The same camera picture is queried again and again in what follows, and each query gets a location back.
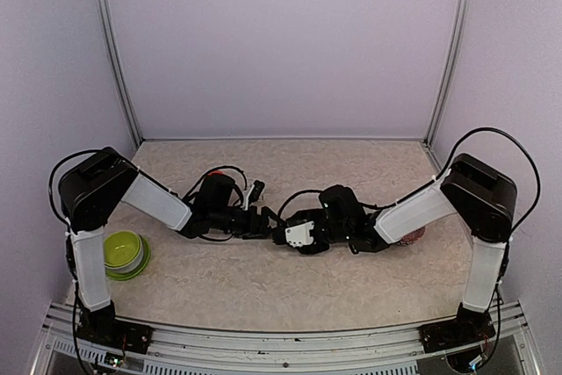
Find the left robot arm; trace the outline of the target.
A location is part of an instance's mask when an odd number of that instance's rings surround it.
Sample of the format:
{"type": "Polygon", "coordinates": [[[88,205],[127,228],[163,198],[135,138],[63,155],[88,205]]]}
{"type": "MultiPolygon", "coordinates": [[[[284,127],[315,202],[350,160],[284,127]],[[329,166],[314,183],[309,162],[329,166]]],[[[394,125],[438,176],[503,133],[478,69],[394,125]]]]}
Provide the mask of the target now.
{"type": "Polygon", "coordinates": [[[209,169],[179,195],[151,177],[111,147],[76,153],[79,163],[59,181],[50,181],[50,194],[60,199],[58,218],[66,228],[69,270],[77,289],[78,305],[90,318],[90,332],[106,344],[116,343],[123,326],[114,318],[106,283],[105,227],[116,209],[129,206],[187,239],[205,237],[211,230],[233,236],[269,237],[284,225],[269,207],[256,207],[263,182],[238,185],[223,165],[209,169]]]}

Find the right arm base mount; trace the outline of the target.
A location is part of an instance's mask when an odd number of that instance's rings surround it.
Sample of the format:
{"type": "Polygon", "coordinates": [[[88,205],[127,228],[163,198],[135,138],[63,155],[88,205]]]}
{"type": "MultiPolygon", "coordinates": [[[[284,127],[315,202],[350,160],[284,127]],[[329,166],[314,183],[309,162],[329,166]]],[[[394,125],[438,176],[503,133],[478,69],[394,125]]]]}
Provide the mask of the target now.
{"type": "Polygon", "coordinates": [[[461,321],[458,318],[422,325],[419,333],[425,353],[454,349],[496,335],[491,321],[461,321]]]}

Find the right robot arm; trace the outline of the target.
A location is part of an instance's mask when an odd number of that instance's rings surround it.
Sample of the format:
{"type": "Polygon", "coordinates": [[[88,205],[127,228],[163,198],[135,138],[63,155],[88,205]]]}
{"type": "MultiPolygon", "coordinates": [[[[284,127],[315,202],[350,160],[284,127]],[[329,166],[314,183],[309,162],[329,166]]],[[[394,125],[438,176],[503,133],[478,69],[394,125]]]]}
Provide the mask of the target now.
{"type": "Polygon", "coordinates": [[[500,279],[516,197],[511,178],[461,154],[441,176],[374,213],[365,211],[348,186],[330,186],[320,192],[319,207],[293,214],[274,232],[273,239],[303,255],[321,253],[338,242],[346,243],[354,254],[378,253],[437,220],[458,215],[475,239],[465,293],[449,334],[457,343],[468,343],[482,330],[482,315],[487,313],[500,279]]]}

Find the red pill bottle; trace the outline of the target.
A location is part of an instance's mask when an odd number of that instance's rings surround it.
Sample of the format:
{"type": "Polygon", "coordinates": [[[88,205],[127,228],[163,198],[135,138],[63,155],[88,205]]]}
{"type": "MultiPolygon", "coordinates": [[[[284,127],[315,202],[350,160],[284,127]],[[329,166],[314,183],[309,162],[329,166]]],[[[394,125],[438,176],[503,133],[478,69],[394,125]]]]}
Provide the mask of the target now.
{"type": "Polygon", "coordinates": [[[222,170],[214,170],[207,174],[208,177],[217,176],[217,175],[224,175],[224,172],[222,170]]]}

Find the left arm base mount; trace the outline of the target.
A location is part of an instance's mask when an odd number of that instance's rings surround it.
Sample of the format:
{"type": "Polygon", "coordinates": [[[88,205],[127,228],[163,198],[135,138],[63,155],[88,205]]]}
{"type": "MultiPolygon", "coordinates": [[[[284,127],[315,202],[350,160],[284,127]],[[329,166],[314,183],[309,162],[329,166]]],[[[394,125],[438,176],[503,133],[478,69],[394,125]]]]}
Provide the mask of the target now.
{"type": "Polygon", "coordinates": [[[96,320],[93,324],[80,322],[76,336],[111,349],[146,355],[153,331],[149,325],[136,322],[120,319],[96,320]]]}

